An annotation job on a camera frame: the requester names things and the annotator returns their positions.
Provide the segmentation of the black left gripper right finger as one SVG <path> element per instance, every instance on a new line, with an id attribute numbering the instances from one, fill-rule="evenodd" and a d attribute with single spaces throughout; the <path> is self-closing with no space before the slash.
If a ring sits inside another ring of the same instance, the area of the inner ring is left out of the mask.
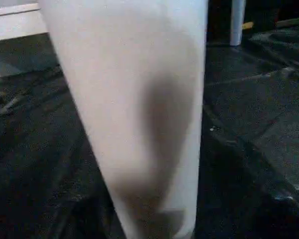
<path id="1" fill-rule="evenodd" d="M 197 239 L 299 239 L 299 193 L 252 144 L 205 137 Z"/>

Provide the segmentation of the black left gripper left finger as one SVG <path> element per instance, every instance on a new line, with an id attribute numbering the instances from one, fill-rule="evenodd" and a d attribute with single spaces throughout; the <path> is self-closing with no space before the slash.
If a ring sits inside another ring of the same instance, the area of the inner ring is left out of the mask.
<path id="1" fill-rule="evenodd" d="M 66 208 L 51 239 L 124 239 L 108 192 L 94 193 Z"/>

